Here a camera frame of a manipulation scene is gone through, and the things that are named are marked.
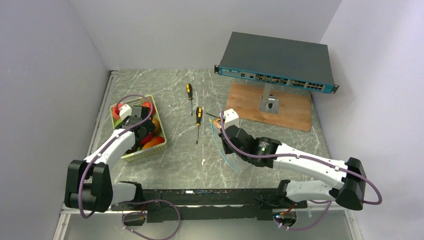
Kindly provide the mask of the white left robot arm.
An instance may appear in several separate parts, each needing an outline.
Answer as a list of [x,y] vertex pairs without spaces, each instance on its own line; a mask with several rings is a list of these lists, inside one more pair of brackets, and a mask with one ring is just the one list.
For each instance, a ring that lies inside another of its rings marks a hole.
[[79,209],[81,216],[88,218],[85,211],[104,213],[113,204],[124,203],[131,210],[143,205],[142,185],[133,181],[113,184],[110,168],[154,130],[152,113],[149,107],[135,106],[98,150],[83,160],[71,161],[66,175],[66,207]]

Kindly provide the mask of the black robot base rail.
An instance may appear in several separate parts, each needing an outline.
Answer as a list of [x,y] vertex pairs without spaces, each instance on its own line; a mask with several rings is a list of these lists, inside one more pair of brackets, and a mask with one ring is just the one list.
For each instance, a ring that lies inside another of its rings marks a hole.
[[134,205],[114,203],[112,211],[146,211],[148,223],[182,220],[256,219],[271,221],[283,209],[305,209],[305,200],[293,203],[277,194],[276,188],[145,189],[143,200]]

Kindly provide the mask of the orange mango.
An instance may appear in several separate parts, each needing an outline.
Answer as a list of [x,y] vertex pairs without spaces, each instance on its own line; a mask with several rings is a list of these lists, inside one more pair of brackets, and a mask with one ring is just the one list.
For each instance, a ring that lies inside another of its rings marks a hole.
[[141,149],[142,150],[146,150],[146,149],[152,148],[152,147],[154,147],[156,145],[162,144],[164,142],[165,142],[165,138],[164,137],[162,137],[162,136],[155,136],[150,141],[148,141],[147,143],[145,143],[142,146]]

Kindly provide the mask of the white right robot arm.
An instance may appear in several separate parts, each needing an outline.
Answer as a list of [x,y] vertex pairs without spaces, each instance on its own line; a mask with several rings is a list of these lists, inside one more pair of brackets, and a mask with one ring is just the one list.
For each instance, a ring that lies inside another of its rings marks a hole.
[[282,180],[275,194],[276,203],[287,208],[306,200],[335,201],[341,207],[363,209],[366,173],[362,162],[354,157],[347,161],[309,154],[276,139],[252,137],[235,125],[221,131],[224,152],[235,154],[255,167],[300,172],[313,181]]

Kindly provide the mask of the red pomegranate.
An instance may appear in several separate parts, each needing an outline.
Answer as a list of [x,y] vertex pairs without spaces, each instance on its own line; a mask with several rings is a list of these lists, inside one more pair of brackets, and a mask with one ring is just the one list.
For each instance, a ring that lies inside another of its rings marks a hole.
[[148,134],[146,137],[144,137],[140,142],[139,145],[140,146],[144,146],[146,143],[148,143],[151,139],[153,138],[153,134],[150,133]]

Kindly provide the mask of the red apple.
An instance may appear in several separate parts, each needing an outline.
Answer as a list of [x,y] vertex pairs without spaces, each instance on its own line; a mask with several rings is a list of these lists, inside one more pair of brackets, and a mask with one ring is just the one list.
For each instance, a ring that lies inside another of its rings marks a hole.
[[149,108],[152,111],[151,113],[152,116],[156,114],[156,107],[152,103],[146,101],[142,104],[142,106]]

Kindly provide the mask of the brown kiwi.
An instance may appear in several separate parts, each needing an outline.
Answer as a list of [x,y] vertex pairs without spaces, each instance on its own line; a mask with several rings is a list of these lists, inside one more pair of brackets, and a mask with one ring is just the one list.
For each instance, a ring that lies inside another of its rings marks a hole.
[[156,118],[156,117],[153,117],[152,119],[151,119],[151,121],[152,121],[152,123],[154,124],[154,126],[155,126],[155,129],[152,131],[152,134],[153,135],[159,135],[161,132],[162,132],[162,127],[161,127],[161,123],[160,123],[160,121],[158,120],[158,118]]

